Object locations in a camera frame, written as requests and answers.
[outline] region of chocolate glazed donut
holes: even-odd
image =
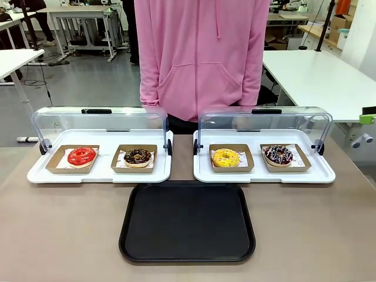
[[[152,160],[152,154],[145,149],[132,149],[125,153],[124,160],[130,167],[145,167]]]

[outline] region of red glazed donut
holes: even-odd
[[[68,163],[73,167],[86,167],[95,158],[96,152],[90,147],[74,149],[68,155]]]

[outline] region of cardboard box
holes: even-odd
[[[83,167],[81,169],[76,169],[74,167],[71,169],[56,168],[57,165],[60,163],[61,159],[64,157],[66,149],[77,149],[80,147],[90,147],[93,149],[98,149],[97,154],[95,155],[95,158],[93,159],[92,163],[89,166]],[[92,170],[92,167],[98,155],[99,155],[99,145],[62,145],[56,151],[56,153],[52,156],[51,160],[49,160],[49,162],[47,163],[46,170],[54,174],[77,174],[77,173],[87,174],[87,173],[90,173],[90,171]]]
[[[295,148],[298,151],[298,154],[299,154],[300,158],[302,159],[304,166],[302,166],[302,167],[290,167],[290,166],[278,167],[278,166],[270,165],[266,161],[266,156],[263,152],[263,147],[274,146],[274,145],[288,146],[288,145],[291,145],[291,144],[260,144],[261,154],[263,155],[265,165],[267,166],[269,172],[272,172],[272,173],[306,172],[312,166],[310,161],[308,160],[307,156],[303,153],[303,151],[301,150],[301,148],[299,147],[298,144],[295,144]]]
[[[340,35],[341,35],[341,32],[332,29],[330,31],[329,39],[328,40],[337,44],[338,40],[340,38]]]
[[[230,149],[235,152],[245,152],[247,157],[248,166],[244,167],[216,167],[213,163],[212,151],[219,149]],[[209,145],[209,158],[211,167],[215,173],[226,173],[226,172],[250,172],[254,168],[253,157],[251,151],[247,144],[210,144]]]
[[[154,152],[153,167],[141,167],[139,169],[132,167],[116,167],[120,151],[127,152],[132,149],[145,149],[148,150],[150,153]],[[152,173],[157,161],[157,151],[157,145],[119,145],[112,159],[111,168],[116,173]]]
[[[348,9],[348,13],[347,13],[347,14],[348,14],[349,16],[354,16],[356,10],[357,10],[357,6],[353,6],[353,5],[351,4],[350,8]]]
[[[335,15],[331,20],[331,29],[339,30],[341,28],[350,28],[352,24],[352,16],[349,15]]]

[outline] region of table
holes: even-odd
[[[134,265],[118,239],[133,184],[30,184],[35,146],[0,185],[6,281],[367,281],[376,277],[376,191],[330,139],[332,184],[245,184],[256,250],[245,263]],[[174,136],[170,180],[193,179],[192,136]]]
[[[70,54],[70,51],[80,49],[109,50],[110,58],[108,62],[111,62],[116,56],[116,48],[122,44],[120,26],[117,24],[117,12],[111,10],[110,6],[60,6],[44,8],[38,12],[48,13],[52,19],[56,40],[62,54],[60,61],[66,58]],[[94,44],[94,39],[98,37],[96,19],[103,19],[108,46],[96,46]],[[63,36],[61,39],[58,36],[54,20],[56,20],[59,30],[62,32]],[[79,28],[75,28],[75,25],[80,25],[77,20],[80,20],[80,24],[83,26],[86,44],[75,44],[72,41],[80,33]]]
[[[18,25],[20,30],[21,30],[23,42],[25,43],[26,48],[29,49],[30,48],[29,42],[26,38],[25,31],[24,31],[24,28],[22,26],[22,20],[24,19],[23,13],[15,13],[13,11],[7,11],[7,13],[11,16],[12,20],[7,21],[7,22],[0,22],[0,31],[3,31],[3,30],[6,29],[6,31],[8,32],[9,40],[11,41],[11,44],[12,44],[12,48],[16,49],[14,42],[13,42],[13,39],[12,39],[12,36],[11,36],[11,33],[9,31],[9,28]],[[33,16],[35,14],[36,14],[35,12],[28,12],[28,16]]]
[[[374,80],[325,51],[265,51],[263,64],[281,86],[278,105],[322,108],[357,139],[362,108],[376,105]]]
[[[11,75],[21,103],[24,104],[25,110],[30,118],[34,111],[15,71],[41,56],[44,52],[44,50],[35,51],[33,49],[0,50],[0,62],[2,62],[0,63],[0,79]]]
[[[298,29],[304,32],[301,44],[306,46],[308,50],[315,50],[318,45],[318,40],[321,37],[321,33],[323,32],[323,27],[317,25],[299,25]],[[339,58],[342,54],[342,50],[337,47],[337,43],[330,41],[329,39],[324,39],[321,50],[332,53]]]
[[[266,27],[290,27],[291,33],[294,33],[293,30],[296,27],[306,25],[309,20],[308,17],[297,14],[286,14],[283,16],[285,18],[282,18],[280,14],[269,13]]]

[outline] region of hoodie pocket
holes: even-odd
[[[241,99],[241,83],[222,63],[200,63],[197,77],[199,113],[209,107],[230,106]]]
[[[159,105],[179,119],[195,118],[194,64],[175,65],[157,87]]]

